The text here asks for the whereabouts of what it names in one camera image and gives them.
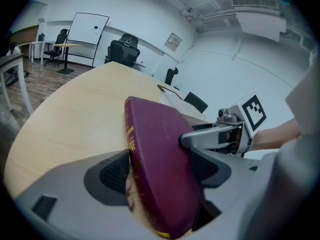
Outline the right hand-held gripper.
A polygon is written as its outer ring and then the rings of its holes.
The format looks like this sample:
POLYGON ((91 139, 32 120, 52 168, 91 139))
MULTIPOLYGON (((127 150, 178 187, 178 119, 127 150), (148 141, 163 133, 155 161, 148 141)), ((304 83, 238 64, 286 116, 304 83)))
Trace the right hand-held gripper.
POLYGON ((252 146, 255 134, 267 116, 256 94, 221 108, 215 123, 192 125, 194 131, 182 134, 179 144, 186 149, 223 149, 243 157, 252 146))

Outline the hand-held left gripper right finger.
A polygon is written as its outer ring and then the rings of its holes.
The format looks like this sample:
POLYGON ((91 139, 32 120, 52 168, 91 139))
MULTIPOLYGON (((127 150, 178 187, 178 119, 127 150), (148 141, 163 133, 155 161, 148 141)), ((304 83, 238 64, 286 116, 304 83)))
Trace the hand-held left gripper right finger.
POLYGON ((206 201, 225 211, 249 184, 260 161, 191 149, 191 168, 206 201))

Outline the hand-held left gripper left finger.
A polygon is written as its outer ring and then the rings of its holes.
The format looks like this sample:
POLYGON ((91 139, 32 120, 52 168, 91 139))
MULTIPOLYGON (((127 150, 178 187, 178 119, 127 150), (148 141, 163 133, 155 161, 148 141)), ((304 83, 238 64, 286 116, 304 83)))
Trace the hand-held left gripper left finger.
POLYGON ((129 151, 113 151, 51 169, 16 205, 45 240, 157 240, 129 210, 129 151))

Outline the beige book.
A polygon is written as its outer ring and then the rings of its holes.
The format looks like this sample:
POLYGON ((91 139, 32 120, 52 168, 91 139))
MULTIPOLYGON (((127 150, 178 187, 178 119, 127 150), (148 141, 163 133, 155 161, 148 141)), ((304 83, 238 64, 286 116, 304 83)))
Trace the beige book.
POLYGON ((173 107, 177 109, 180 113, 190 116, 190 117, 198 117, 202 116, 202 114, 190 103, 184 101, 181 98, 175 97, 171 94, 163 92, 160 101, 162 104, 166 106, 173 107))

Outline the maroon book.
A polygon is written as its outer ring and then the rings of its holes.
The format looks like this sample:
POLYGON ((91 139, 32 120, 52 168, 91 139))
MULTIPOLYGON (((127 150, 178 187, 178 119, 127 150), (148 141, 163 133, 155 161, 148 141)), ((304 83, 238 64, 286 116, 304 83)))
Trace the maroon book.
POLYGON ((125 131, 137 191, 155 233, 178 239, 194 225, 201 188, 179 136, 193 129, 175 108, 130 96, 125 131))

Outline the person's right forearm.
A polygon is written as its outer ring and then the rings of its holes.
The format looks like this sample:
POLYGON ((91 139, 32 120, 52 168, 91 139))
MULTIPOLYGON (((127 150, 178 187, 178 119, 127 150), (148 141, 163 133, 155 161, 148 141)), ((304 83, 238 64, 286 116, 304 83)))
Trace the person's right forearm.
POLYGON ((257 132, 249 151, 279 149, 283 144, 299 138, 301 132, 295 118, 274 127, 257 132))

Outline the person's left hand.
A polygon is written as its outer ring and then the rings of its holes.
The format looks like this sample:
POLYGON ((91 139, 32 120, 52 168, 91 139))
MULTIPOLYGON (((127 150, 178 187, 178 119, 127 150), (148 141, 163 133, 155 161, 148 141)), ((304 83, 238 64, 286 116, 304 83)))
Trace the person's left hand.
POLYGON ((125 182, 125 196, 127 198, 128 208, 132 213, 134 212, 136 205, 135 187, 135 184, 127 178, 125 182))

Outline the black office chair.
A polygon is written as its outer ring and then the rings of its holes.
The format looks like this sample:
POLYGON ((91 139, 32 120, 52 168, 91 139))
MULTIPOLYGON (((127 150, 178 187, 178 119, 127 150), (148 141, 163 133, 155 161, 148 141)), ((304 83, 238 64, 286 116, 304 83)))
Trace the black office chair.
POLYGON ((44 67, 46 67, 49 63, 52 63, 54 66, 58 65, 56 58, 62 54, 62 47, 54 45, 64 44, 68 36, 68 31, 68 29, 62 29, 54 43, 45 43, 47 45, 47 51, 44 51, 43 53, 49 56, 49 60, 44 63, 44 67))
POLYGON ((124 33, 122 37, 119 39, 119 41, 129 43, 130 45, 136 48, 138 47, 139 43, 139 39, 136 36, 129 33, 124 33))
POLYGON ((128 67, 132 67, 140 55, 140 50, 128 42, 113 40, 107 48, 108 55, 104 63, 116 62, 128 67))
POLYGON ((170 86, 174 76, 177 75, 178 73, 179 73, 179 70, 177 67, 175 67, 174 69, 169 68, 166 73, 165 84, 170 86))

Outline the light wooden table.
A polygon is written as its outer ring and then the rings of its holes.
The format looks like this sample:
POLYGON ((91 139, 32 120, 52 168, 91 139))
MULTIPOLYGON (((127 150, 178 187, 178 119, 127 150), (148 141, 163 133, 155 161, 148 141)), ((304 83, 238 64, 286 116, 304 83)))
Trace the light wooden table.
POLYGON ((7 157, 4 184, 16 198, 52 168, 127 148, 124 104, 160 102, 162 82, 111 62, 70 80, 28 118, 7 157))

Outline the person's beige clothing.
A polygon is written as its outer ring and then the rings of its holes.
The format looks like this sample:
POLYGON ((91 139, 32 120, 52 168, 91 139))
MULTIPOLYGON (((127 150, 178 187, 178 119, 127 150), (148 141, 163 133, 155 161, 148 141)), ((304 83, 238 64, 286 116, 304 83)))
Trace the person's beige clothing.
POLYGON ((285 98, 304 137, 320 139, 320 58, 285 98))

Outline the ceiling air conditioner unit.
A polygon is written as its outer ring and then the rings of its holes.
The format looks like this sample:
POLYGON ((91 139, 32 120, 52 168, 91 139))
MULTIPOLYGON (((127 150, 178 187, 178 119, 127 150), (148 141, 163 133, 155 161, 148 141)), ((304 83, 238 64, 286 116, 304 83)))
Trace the ceiling air conditioner unit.
POLYGON ((276 0, 232 0, 232 6, 244 33, 279 42, 287 31, 276 0))

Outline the small yellow table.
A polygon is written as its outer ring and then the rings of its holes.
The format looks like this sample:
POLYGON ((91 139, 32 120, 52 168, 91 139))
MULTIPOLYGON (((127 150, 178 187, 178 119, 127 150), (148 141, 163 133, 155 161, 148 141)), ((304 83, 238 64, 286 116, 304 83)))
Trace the small yellow table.
POLYGON ((81 44, 72 44, 72 43, 60 43, 60 44, 55 43, 55 44, 53 44, 53 47, 65 48, 65 52, 64 52, 64 68, 61 69, 61 70, 58 70, 57 73, 63 74, 63 75, 67 75, 69 73, 72 73, 74 70, 67 68, 69 48, 71 48, 71 47, 82 47, 82 45, 81 44))

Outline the white desk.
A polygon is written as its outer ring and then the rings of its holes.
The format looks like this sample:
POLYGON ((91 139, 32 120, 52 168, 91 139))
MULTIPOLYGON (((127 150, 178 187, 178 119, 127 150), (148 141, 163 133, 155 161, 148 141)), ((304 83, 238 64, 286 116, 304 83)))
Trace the white desk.
POLYGON ((35 48, 36 45, 40 45, 40 65, 44 65, 44 50, 45 50, 45 45, 53 45, 55 42, 54 41, 33 41, 29 43, 29 54, 28 58, 31 60, 31 63, 34 63, 34 58, 35 58, 35 48))

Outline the whiteboard on stand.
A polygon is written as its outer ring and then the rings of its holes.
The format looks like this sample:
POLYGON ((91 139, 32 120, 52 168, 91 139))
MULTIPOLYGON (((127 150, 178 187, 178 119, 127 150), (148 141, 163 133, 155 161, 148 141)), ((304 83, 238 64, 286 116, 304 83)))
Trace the whiteboard on stand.
POLYGON ((101 14, 77 12, 68 31, 68 41, 95 46, 93 58, 90 58, 92 66, 94 66, 102 33, 109 19, 109 16, 101 14))

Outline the grey wall panel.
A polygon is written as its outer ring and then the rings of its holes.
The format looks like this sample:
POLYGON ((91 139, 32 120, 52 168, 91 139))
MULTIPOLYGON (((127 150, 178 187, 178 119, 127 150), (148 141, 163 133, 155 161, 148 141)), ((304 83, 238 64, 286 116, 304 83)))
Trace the grey wall panel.
POLYGON ((170 49, 172 52, 175 52, 181 42, 182 42, 182 39, 172 32, 164 45, 168 49, 170 49))

